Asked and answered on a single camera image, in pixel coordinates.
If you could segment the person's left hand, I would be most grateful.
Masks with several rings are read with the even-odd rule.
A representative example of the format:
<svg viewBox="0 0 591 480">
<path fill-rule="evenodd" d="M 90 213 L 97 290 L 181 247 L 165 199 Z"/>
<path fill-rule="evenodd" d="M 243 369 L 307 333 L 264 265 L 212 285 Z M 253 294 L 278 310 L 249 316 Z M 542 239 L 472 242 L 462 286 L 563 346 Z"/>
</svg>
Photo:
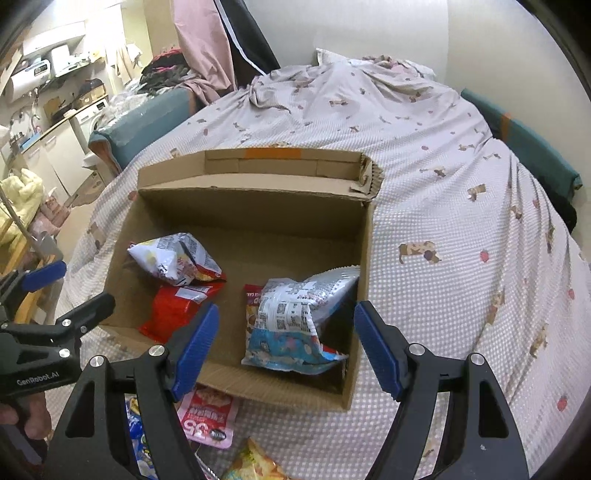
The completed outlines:
<svg viewBox="0 0 591 480">
<path fill-rule="evenodd" d="M 23 414 L 8 404 L 1 404 L 1 424 L 17 425 L 20 420 L 23 420 L 24 432 L 29 439 L 45 439 L 51 432 L 51 417 L 47 409 L 45 393 L 35 393 L 26 398 L 22 398 L 22 401 Z"/>
</svg>

